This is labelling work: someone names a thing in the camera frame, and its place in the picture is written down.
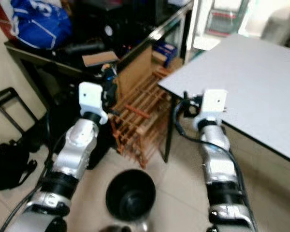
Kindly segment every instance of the black bucket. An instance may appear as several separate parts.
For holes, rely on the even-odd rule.
[[[148,174],[131,169],[118,174],[106,192],[109,212],[123,221],[146,219],[155,202],[156,188]]]

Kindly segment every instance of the black backpack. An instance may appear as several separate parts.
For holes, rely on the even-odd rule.
[[[28,159],[29,152],[15,141],[0,144],[0,190],[20,186],[29,177],[37,162]]]

